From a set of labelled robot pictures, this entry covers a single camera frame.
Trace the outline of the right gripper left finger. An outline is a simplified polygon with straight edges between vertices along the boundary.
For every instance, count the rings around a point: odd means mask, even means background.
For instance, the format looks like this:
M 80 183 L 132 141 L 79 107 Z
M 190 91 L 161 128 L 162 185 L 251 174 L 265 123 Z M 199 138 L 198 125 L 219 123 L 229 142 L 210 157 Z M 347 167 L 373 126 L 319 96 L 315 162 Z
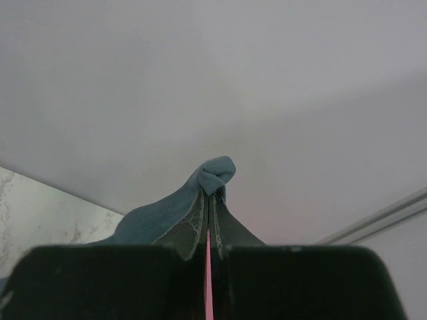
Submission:
M 16 264 L 2 319 L 204 319 L 207 196 L 150 245 L 50 245 Z

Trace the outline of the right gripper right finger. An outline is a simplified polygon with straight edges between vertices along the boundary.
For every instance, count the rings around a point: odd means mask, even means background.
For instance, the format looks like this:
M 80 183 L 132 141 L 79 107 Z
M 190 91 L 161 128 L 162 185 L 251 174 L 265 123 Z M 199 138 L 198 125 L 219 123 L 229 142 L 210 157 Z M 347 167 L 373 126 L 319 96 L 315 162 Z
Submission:
M 209 198 L 215 319 L 405 319 L 389 272 L 358 246 L 266 245 Z

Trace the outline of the grey-blue t shirt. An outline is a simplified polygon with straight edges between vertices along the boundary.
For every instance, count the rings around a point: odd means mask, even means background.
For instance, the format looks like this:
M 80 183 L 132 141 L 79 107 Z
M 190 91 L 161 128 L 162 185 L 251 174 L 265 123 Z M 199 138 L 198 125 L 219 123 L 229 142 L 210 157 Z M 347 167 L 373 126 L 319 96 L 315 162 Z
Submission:
M 201 237 L 205 198 L 226 184 L 236 173 L 228 156 L 202 163 L 182 187 L 155 203 L 135 208 L 117 225 L 114 233 L 87 247 L 112 245 L 170 245 L 189 260 Z

